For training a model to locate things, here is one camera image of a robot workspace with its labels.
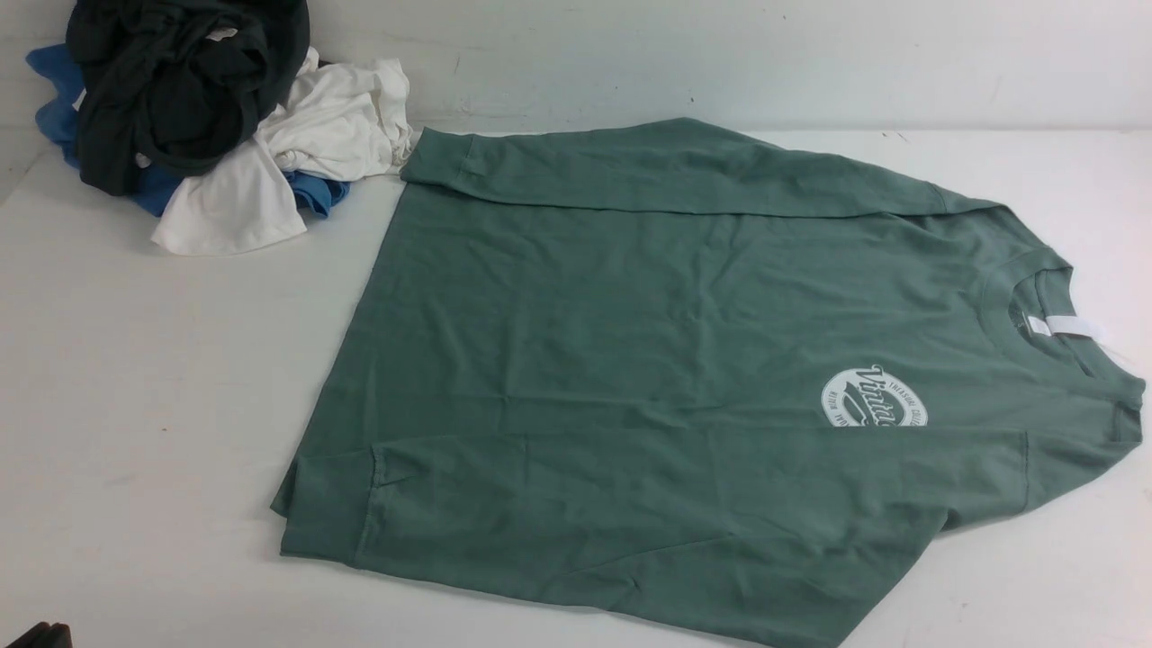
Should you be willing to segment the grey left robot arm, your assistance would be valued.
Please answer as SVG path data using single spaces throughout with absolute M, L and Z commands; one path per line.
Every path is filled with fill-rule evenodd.
M 71 630 L 63 623 L 40 621 L 13 640 L 7 648 L 73 648 Z

